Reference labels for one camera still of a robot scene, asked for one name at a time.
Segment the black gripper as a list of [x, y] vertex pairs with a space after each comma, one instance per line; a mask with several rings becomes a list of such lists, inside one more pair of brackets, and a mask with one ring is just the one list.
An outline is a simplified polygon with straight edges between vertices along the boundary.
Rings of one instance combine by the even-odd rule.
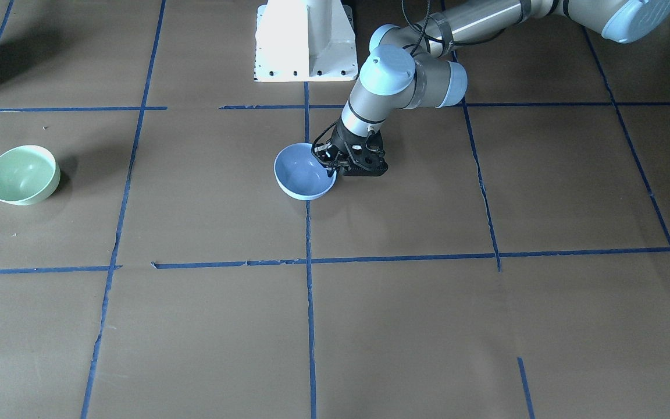
[[389, 168], [380, 132], [357, 136], [343, 122], [333, 122], [312, 144], [312, 154], [327, 177], [380, 177]]

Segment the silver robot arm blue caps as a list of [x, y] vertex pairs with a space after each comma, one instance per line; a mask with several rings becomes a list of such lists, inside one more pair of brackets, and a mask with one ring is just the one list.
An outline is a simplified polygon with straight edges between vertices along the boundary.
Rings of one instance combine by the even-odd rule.
[[465, 96], [468, 75], [449, 61], [452, 51], [552, 15], [628, 44], [670, 15], [670, 1], [465, 1], [428, 12], [421, 23], [378, 27], [348, 101], [328, 127], [332, 136], [311, 145], [313, 158], [328, 177], [381, 176], [388, 164], [380, 128], [392, 111], [453, 106]]

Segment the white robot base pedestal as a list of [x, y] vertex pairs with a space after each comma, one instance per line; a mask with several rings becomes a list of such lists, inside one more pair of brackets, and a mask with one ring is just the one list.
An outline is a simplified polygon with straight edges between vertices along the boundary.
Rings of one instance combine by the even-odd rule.
[[269, 1], [257, 8], [254, 80], [340, 82], [358, 75], [352, 8], [341, 1]]

